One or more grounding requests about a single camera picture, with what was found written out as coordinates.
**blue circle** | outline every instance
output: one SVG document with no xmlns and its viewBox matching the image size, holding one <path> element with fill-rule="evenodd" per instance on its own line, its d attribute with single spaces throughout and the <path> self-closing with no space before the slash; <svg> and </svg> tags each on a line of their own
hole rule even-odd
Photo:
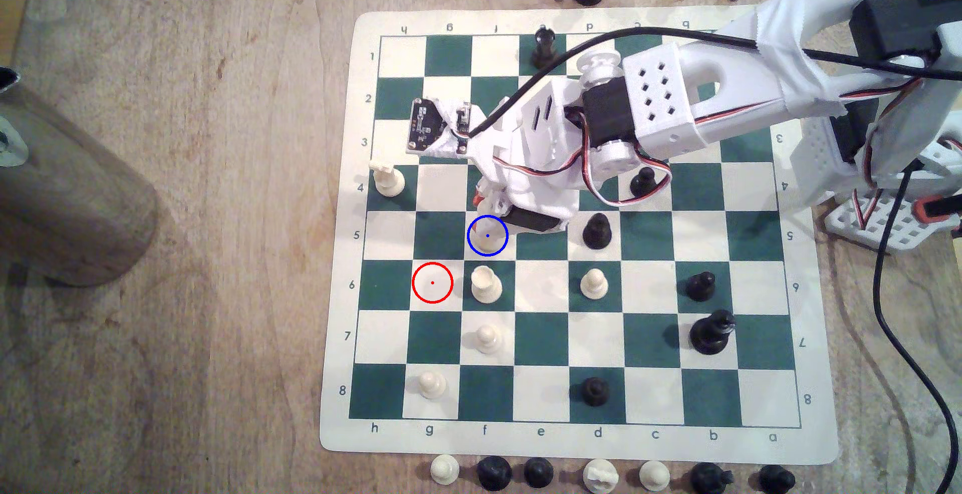
<svg viewBox="0 0 962 494">
<path fill-rule="evenodd" d="M 501 226 L 504 227 L 504 244 L 502 244 L 501 248 L 494 254 L 481 254 L 480 252 L 478 252 L 478 249 L 474 247 L 474 244 L 471 243 L 471 228 L 474 227 L 475 223 L 478 222 L 478 219 L 484 219 L 485 217 L 493 217 L 494 219 L 497 219 L 501 223 Z M 508 246 L 508 224 L 505 223 L 503 219 L 497 216 L 485 215 L 485 216 L 475 217 L 475 219 L 470 223 L 470 225 L 467 226 L 467 245 L 471 246 L 471 249 L 474 250 L 475 254 L 483 255 L 485 257 L 492 257 L 494 255 L 501 254 L 504 251 L 504 249 Z"/>
</svg>

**black cable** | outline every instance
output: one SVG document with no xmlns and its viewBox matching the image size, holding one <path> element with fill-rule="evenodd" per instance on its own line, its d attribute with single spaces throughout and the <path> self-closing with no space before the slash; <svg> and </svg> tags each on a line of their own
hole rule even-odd
<svg viewBox="0 0 962 494">
<path fill-rule="evenodd" d="M 912 369 L 912 372 L 915 372 L 915 375 L 919 377 L 921 384 L 925 385 L 925 388 L 932 394 L 932 399 L 939 405 L 939 409 L 945 416 L 945 426 L 948 428 L 948 464 L 945 466 L 945 475 L 942 477 L 942 482 L 939 483 L 939 488 L 935 491 L 935 494 L 944 494 L 952 482 L 952 476 L 955 475 L 955 466 L 958 465 L 959 461 L 959 440 L 958 432 L 955 430 L 955 420 L 952 418 L 952 412 L 948 409 L 948 405 L 945 403 L 939 390 L 935 388 L 935 384 L 925 375 L 925 372 L 923 372 L 919 364 L 915 362 L 912 355 L 908 354 L 905 347 L 903 347 L 898 338 L 896 338 L 895 333 L 889 328 L 889 324 L 885 322 L 885 317 L 882 315 L 882 300 L 880 295 L 882 286 L 882 264 L 885 263 L 885 247 L 889 243 L 889 235 L 892 234 L 892 226 L 895 225 L 896 222 L 898 207 L 901 206 L 902 200 L 905 198 L 905 190 L 908 188 L 908 180 L 912 175 L 912 170 L 912 168 L 905 170 L 901 184 L 898 185 L 896 198 L 892 203 L 892 210 L 889 211 L 889 218 L 885 222 L 885 229 L 882 230 L 882 240 L 878 244 L 878 256 L 875 258 L 875 274 L 872 276 L 872 304 L 875 308 L 875 318 L 878 320 L 878 326 L 882 328 L 882 332 L 888 337 L 889 342 L 892 343 L 892 347 L 905 359 L 905 362 L 909 368 Z"/>
<path fill-rule="evenodd" d="M 608 40 L 614 40 L 617 38 L 624 38 L 627 36 L 669 36 L 675 38 L 688 38 L 690 40 L 700 40 L 703 42 L 708 42 L 710 44 L 718 45 L 729 45 L 738 48 L 757 50 L 757 44 L 754 40 L 747 38 L 736 38 L 734 36 L 726 36 L 723 34 L 715 34 L 712 32 L 699 32 L 697 30 L 689 30 L 685 28 L 667 28 L 663 26 L 632 26 L 630 28 L 620 28 L 619 30 L 612 30 L 611 32 L 606 32 L 600 34 L 583 42 L 580 45 L 575 45 L 573 48 L 559 55 L 557 58 L 551 61 L 550 64 L 538 70 L 528 82 L 524 83 L 517 92 L 511 94 L 508 100 L 495 109 L 487 119 L 484 119 L 480 124 L 478 124 L 475 129 L 473 129 L 467 135 L 469 137 L 474 137 L 475 135 L 481 133 L 482 131 L 488 129 L 495 122 L 498 121 L 504 114 L 511 109 L 518 101 L 522 98 L 524 94 L 527 94 L 529 90 L 534 88 L 538 81 L 545 78 L 545 76 L 560 66 L 561 64 L 570 60 L 574 55 L 592 48 L 595 45 L 607 42 Z M 912 77 L 921 77 L 923 79 L 941 79 L 945 81 L 962 81 L 962 71 L 949 71 L 949 70 L 930 70 L 926 68 L 912 68 L 909 66 L 902 66 L 899 64 L 892 64 L 890 62 L 881 62 L 878 60 L 870 60 L 867 58 L 861 58 L 858 56 L 851 56 L 848 54 L 841 54 L 836 52 L 828 52 L 824 50 L 813 50 L 813 49 L 802 49 L 806 55 L 812 60 L 819 60 L 822 62 L 832 62 L 835 64 L 845 64 L 848 66 L 856 66 L 858 68 L 867 68 L 870 70 L 886 71 L 889 73 L 896 73 L 898 75 L 909 75 Z"/>
</svg>

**red circle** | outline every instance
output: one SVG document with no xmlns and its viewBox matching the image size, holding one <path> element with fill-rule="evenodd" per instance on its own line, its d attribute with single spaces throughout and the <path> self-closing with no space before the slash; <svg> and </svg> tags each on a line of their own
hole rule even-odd
<svg viewBox="0 0 962 494">
<path fill-rule="evenodd" d="M 427 299 L 425 299 L 424 297 L 422 297 L 422 296 L 420 295 L 420 293 L 417 292 L 417 288 L 415 287 L 415 279 L 417 278 L 417 272 L 420 271 L 421 269 L 423 269 L 424 267 L 428 266 L 428 265 L 437 265 L 437 266 L 441 267 L 441 268 L 444 269 L 444 271 L 447 273 L 447 277 L 451 279 L 451 287 L 448 288 L 448 290 L 447 290 L 447 295 L 441 297 L 441 298 L 440 298 L 439 300 L 437 300 L 437 301 L 428 301 Z M 448 297 L 451 296 L 451 292 L 454 291 L 454 275 L 451 274 L 451 270 L 449 270 L 448 267 L 441 265 L 441 264 L 438 263 L 437 261 L 428 261 L 427 263 L 421 265 L 420 267 L 417 267 L 417 269 L 415 270 L 415 273 L 414 273 L 413 275 L 411 275 L 411 289 L 413 289 L 413 290 L 415 291 L 415 297 L 421 299 L 423 302 L 425 302 L 425 303 L 427 303 L 427 304 L 443 303 L 445 299 L 447 299 Z"/>
</svg>

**chess mat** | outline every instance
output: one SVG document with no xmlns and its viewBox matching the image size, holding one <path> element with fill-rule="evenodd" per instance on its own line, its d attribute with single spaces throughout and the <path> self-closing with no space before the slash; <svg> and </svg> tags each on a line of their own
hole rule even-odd
<svg viewBox="0 0 962 494">
<path fill-rule="evenodd" d="M 477 168 L 405 153 L 413 98 L 458 97 L 489 113 L 535 72 L 528 57 L 540 25 L 558 33 L 562 52 L 632 25 L 716 29 L 747 10 L 376 13 L 358 20 L 321 390 L 325 448 L 835 459 L 811 211 L 793 204 L 788 156 L 800 138 L 797 121 L 672 159 L 670 188 L 643 203 L 613 209 L 582 192 L 567 232 L 511 234 L 493 257 L 465 241 L 479 216 L 471 203 Z M 625 57 L 668 40 L 638 36 L 601 46 Z M 551 74 L 577 78 L 574 63 Z M 699 96 L 714 88 L 700 87 Z M 376 192 L 367 170 L 372 158 L 404 175 L 400 195 Z M 630 179 L 612 178 L 601 193 L 626 198 Z M 608 217 L 614 237 L 600 251 L 581 239 L 596 212 Z M 503 284 L 493 304 L 471 294 L 470 273 L 479 265 Z M 609 282 L 599 301 L 579 288 L 591 268 Z M 685 279 L 706 270 L 716 276 L 711 300 L 680 293 Z M 735 314 L 737 328 L 723 352 L 702 355 L 688 332 L 718 308 Z M 476 349 L 473 334 L 482 325 L 501 330 L 496 353 Z M 416 378 L 427 371 L 446 380 L 437 400 L 417 391 Z M 608 381 L 608 402 L 581 401 L 577 387 L 586 377 Z"/>
</svg>

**wooden table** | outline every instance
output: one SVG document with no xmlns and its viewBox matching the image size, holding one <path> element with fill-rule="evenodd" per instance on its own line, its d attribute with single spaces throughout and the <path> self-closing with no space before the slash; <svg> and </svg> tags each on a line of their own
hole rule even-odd
<svg viewBox="0 0 962 494">
<path fill-rule="evenodd" d="M 156 185 L 162 220 L 138 266 L 103 287 L 52 285 L 0 263 L 0 492 L 454 491 L 430 481 L 428 455 L 335 453 L 318 441 L 351 33 L 368 11 L 567 7 L 29 0 L 15 65 Z M 843 27 L 813 45 L 851 52 L 846 37 Z M 832 465 L 793 467 L 796 491 L 930 492 L 944 470 L 944 421 L 875 326 L 874 255 L 819 240 L 842 451 Z M 948 238 L 890 259 L 883 302 L 962 408 L 962 293 Z M 557 459 L 551 492 L 582 492 L 583 464 Z M 622 476 L 638 468 L 617 465 Z M 680 477 L 691 464 L 670 467 Z M 732 468 L 747 491 L 757 467 Z M 617 491 L 642 490 L 629 476 Z"/>
</svg>

